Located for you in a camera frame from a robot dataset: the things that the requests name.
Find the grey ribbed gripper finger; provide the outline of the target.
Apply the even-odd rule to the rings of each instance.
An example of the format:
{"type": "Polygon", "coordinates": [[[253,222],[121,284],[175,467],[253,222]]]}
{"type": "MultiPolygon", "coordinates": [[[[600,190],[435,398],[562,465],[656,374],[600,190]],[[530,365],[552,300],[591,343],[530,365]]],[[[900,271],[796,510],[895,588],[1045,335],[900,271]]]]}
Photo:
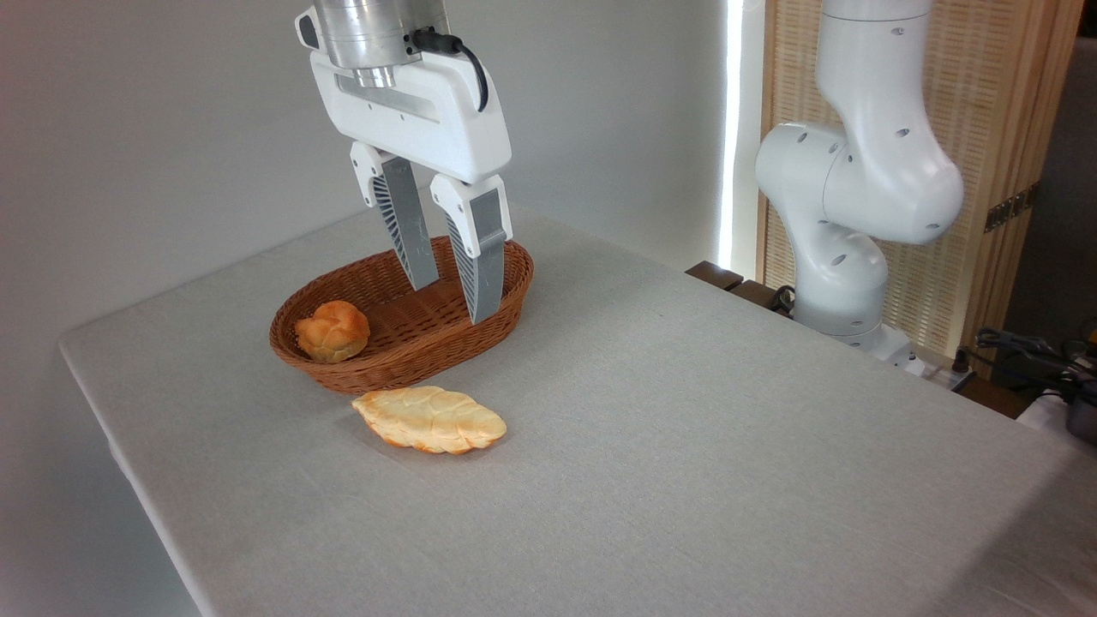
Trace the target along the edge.
{"type": "Polygon", "coordinates": [[[434,284],[434,247],[411,161],[360,141],[351,144],[350,157],[364,202],[377,207],[409,284],[415,291],[434,284]]]}
{"type": "Polygon", "coordinates": [[[465,184],[436,175],[430,184],[436,204],[446,212],[446,226],[471,324],[489,319],[501,305],[504,246],[513,227],[501,176],[465,184]]]}

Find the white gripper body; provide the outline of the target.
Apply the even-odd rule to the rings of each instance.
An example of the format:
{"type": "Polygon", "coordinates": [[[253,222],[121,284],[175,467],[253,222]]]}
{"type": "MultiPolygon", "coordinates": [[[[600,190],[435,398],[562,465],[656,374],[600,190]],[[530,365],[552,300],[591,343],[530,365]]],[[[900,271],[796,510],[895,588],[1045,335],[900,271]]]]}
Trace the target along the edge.
{"type": "Polygon", "coordinates": [[[333,128],[352,141],[463,183],[478,183],[511,160],[495,87],[479,111],[477,72],[464,56],[425,52],[420,60],[394,68],[394,87],[362,87],[321,51],[309,60],[333,128]]]}

